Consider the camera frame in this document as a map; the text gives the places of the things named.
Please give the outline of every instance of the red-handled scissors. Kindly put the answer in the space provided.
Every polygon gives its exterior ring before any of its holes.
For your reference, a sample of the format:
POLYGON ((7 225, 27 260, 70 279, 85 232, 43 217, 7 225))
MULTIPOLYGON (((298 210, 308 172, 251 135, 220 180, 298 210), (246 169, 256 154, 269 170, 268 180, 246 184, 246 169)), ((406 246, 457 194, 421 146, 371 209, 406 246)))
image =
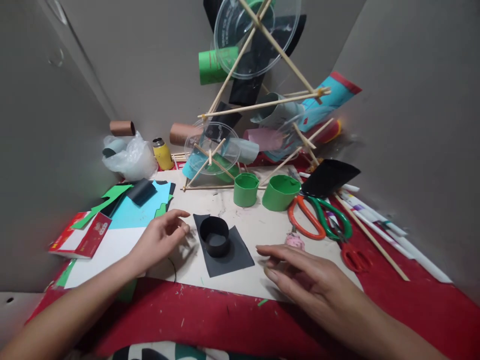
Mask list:
POLYGON ((368 273, 372 267, 370 259, 361 251, 356 249, 351 243, 347 242, 339 226, 332 221, 336 234, 340 238, 341 258, 345 266, 354 273, 368 273))

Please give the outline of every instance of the pink object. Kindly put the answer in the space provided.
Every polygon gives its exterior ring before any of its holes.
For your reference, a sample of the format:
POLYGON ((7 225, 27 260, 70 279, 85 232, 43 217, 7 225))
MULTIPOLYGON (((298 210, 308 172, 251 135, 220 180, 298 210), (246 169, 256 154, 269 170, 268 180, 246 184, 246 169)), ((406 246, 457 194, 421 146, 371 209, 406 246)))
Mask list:
POLYGON ((295 232, 289 232, 285 239, 285 244, 290 245, 294 248, 299 248, 302 251, 305 251, 305 243, 295 232))
POLYGON ((283 144, 283 134, 280 131, 266 127, 245 130, 243 138, 258 144, 260 147, 259 151, 277 150, 283 144))

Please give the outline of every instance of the plastic bag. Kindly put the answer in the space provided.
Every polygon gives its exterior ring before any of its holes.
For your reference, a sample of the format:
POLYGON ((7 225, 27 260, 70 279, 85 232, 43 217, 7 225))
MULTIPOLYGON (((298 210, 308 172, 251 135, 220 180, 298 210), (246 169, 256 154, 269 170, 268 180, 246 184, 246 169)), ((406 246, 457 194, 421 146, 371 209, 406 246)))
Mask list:
POLYGON ((120 138, 112 135, 106 136, 103 139, 103 144, 107 147, 116 139, 122 139, 128 144, 126 150, 110 157, 104 156, 101 159, 109 170, 120 173, 127 181, 148 179, 158 171, 159 165, 155 160, 152 147, 138 131, 135 136, 122 136, 120 138))

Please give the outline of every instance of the black cylinder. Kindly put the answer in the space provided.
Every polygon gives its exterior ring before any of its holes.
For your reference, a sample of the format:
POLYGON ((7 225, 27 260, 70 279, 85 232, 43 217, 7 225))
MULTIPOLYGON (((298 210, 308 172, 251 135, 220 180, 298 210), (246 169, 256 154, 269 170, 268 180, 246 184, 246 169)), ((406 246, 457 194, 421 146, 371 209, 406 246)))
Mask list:
POLYGON ((225 220, 209 216, 200 224, 200 240, 205 244, 206 252, 212 258, 221 258, 229 253, 229 226, 225 220))

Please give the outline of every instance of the clear plastic lid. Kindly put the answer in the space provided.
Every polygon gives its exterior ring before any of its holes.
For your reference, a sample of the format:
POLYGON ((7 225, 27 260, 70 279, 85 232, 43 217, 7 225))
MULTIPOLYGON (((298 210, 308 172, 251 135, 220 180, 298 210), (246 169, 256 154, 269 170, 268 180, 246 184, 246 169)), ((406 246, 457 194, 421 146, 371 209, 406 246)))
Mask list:
MULTIPOLYGON (((195 144, 208 154, 209 150, 213 152, 223 139, 225 139, 225 142, 213 158, 226 170, 234 166, 239 160, 240 148, 236 143, 230 141, 230 139, 238 139, 237 133, 230 126, 221 122, 211 121, 204 125, 202 120, 199 120, 195 125, 199 129, 203 128, 203 132, 199 135, 198 133, 200 132, 198 131, 196 135, 189 136, 185 140, 184 148, 186 158, 192 169, 199 171, 208 158, 195 147, 195 144)), ((218 175, 224 171, 218 165, 212 163, 212 165, 207 164, 200 172, 206 175, 218 175)))
MULTIPOLYGON (((246 2, 255 14, 262 5, 262 0, 246 2)), ((301 0, 272 0, 261 21, 284 51, 297 29, 301 4, 301 0)), ((216 56, 220 66, 227 73, 235 62, 235 59, 228 55, 230 54, 228 48, 238 47, 240 52, 253 26, 252 19, 238 0, 223 0, 216 17, 213 45, 217 50, 216 56)), ((237 79, 255 78, 270 70, 279 59, 279 52, 257 29, 232 75, 237 79)))

